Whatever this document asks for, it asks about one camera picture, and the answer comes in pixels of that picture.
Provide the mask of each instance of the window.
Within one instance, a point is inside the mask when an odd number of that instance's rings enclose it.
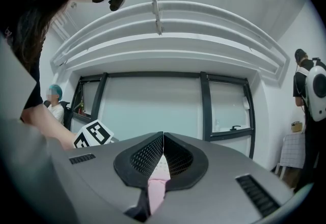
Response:
[[[246,79],[201,73],[203,136],[250,158],[255,148],[255,116]]]
[[[230,83],[210,82],[212,132],[250,128],[249,104],[243,87]]]
[[[247,79],[205,72],[104,73],[80,78],[71,107],[73,132],[99,118],[120,141],[164,131],[254,156]]]
[[[117,139],[150,132],[172,132],[202,138],[202,105],[198,78],[109,78],[99,119]]]
[[[73,122],[75,119],[88,124],[97,119],[100,99],[105,86],[107,74],[81,77],[79,79],[73,100],[73,119],[70,129],[74,132]]]

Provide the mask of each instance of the vent slot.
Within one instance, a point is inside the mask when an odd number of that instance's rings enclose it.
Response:
[[[83,162],[83,161],[88,161],[88,160],[91,160],[91,159],[94,159],[94,158],[95,158],[95,155],[89,153],[89,154],[69,158],[69,160],[70,160],[71,164],[76,164],[76,163],[80,163],[80,162]]]
[[[251,175],[238,177],[236,181],[263,217],[270,215],[280,207]]]

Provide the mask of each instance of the black window frame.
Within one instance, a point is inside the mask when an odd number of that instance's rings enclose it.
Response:
[[[202,94],[202,109],[203,109],[203,140],[207,142],[212,141],[221,141],[239,138],[243,136],[251,136],[251,144],[250,144],[250,152],[249,158],[253,158],[254,150],[255,150],[255,138],[256,138],[256,130],[255,130],[255,111],[254,111],[254,103],[252,94],[250,91],[250,86],[247,78],[238,78],[232,76],[224,76],[217,74],[210,74],[206,72],[200,73],[192,73],[192,72],[169,72],[169,71],[139,71],[139,72],[120,72],[120,73],[103,73],[100,75],[92,75],[85,76],[79,79],[77,84],[71,108],[74,108],[74,101],[76,98],[76,94],[81,83],[87,83],[92,81],[100,81],[98,88],[96,90],[96,94],[94,97],[91,117],[85,117],[79,115],[78,113],[73,113],[73,118],[79,119],[85,123],[91,123],[98,118],[98,112],[102,100],[102,96],[105,89],[105,84],[107,78],[116,78],[116,77],[183,77],[183,78],[199,78],[201,85],[201,94]],[[222,82],[222,83],[230,83],[235,85],[240,85],[243,87],[244,95],[247,97],[249,103],[249,121],[250,127],[246,129],[239,129],[228,132],[212,132],[212,104],[211,104],[211,96],[210,96],[210,87],[209,82]]]
[[[75,89],[74,95],[72,97],[72,102],[71,102],[71,110],[73,112],[72,118],[78,119],[86,124],[89,124],[95,120],[97,120],[98,118],[98,112],[100,109],[100,105],[101,105],[101,99],[102,99],[102,95],[104,93],[104,88],[105,88],[105,83],[106,83],[106,79],[107,79],[107,73],[103,73],[103,74],[99,74],[99,75],[91,75],[91,76],[81,76],[77,87]],[[93,106],[92,106],[92,110],[91,110],[91,114],[90,117],[86,117],[83,115],[80,115],[78,113],[76,113],[74,111],[75,108],[75,101],[76,101],[76,96],[78,93],[78,89],[80,88],[81,85],[86,84],[86,83],[90,83],[90,82],[99,82],[98,87],[96,89],[96,93],[94,96],[94,102],[93,102]]]
[[[256,121],[254,102],[247,78],[238,78],[232,76],[207,74],[201,72],[200,76],[202,88],[202,102],[203,102],[203,139],[208,142],[222,141],[228,139],[239,138],[243,136],[251,136],[249,158],[254,157],[255,139],[256,139]],[[249,122],[250,126],[246,129],[236,129],[227,132],[213,132],[212,131],[212,103],[210,96],[210,82],[230,83],[243,87],[244,96],[246,96],[249,103]]]

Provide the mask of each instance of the white shirt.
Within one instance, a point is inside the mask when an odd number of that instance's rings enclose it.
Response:
[[[57,104],[56,106],[49,105],[47,108],[50,110],[50,112],[53,114],[53,116],[61,123],[63,124],[63,115],[65,113],[62,105]]]

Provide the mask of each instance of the checkered cloth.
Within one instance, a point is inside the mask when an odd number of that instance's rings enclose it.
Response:
[[[303,168],[305,162],[305,134],[289,134],[283,139],[280,166]]]

